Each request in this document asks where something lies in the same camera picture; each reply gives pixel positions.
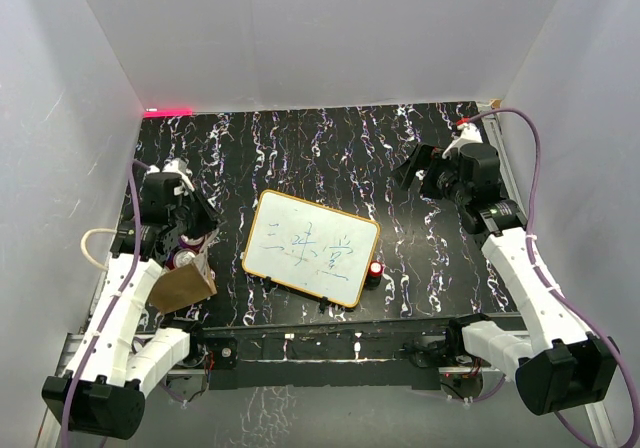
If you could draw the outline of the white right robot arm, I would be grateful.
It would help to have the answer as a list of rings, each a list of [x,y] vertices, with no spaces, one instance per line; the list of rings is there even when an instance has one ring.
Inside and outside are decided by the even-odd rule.
[[[464,231],[503,280],[528,337],[504,331],[485,314],[472,314],[450,320],[442,341],[414,346],[416,355],[460,365],[474,358],[490,363],[515,382],[535,415],[603,400],[617,363],[605,342],[537,276],[526,250],[526,217],[503,193],[497,150],[471,142],[446,153],[419,144],[392,176],[407,190],[417,172],[424,174],[422,195],[456,206]]]

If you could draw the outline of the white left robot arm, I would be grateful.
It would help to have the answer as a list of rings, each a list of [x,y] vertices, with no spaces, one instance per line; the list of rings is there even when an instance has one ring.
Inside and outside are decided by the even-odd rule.
[[[170,321],[138,352],[132,350],[147,304],[169,314],[216,293],[207,247],[219,215],[190,179],[185,161],[148,166],[129,184],[133,217],[112,230],[111,257],[89,325],[42,398],[60,424],[60,443],[73,431],[127,440],[144,416],[149,393],[178,363],[200,364],[207,344],[193,323]]]

